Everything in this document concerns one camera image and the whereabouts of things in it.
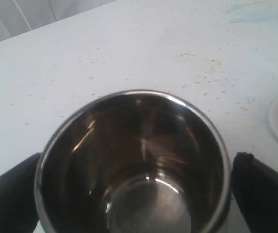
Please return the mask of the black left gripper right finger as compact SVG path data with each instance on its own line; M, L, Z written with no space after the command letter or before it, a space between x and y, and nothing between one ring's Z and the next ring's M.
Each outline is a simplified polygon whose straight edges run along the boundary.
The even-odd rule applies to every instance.
M231 190L252 233L278 233L278 172L252 153L238 152Z

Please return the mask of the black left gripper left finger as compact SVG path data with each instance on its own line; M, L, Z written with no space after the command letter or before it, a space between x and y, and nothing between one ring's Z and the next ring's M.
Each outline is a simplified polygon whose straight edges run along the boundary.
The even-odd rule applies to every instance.
M39 221L34 201L36 153L0 176L0 233L32 233Z

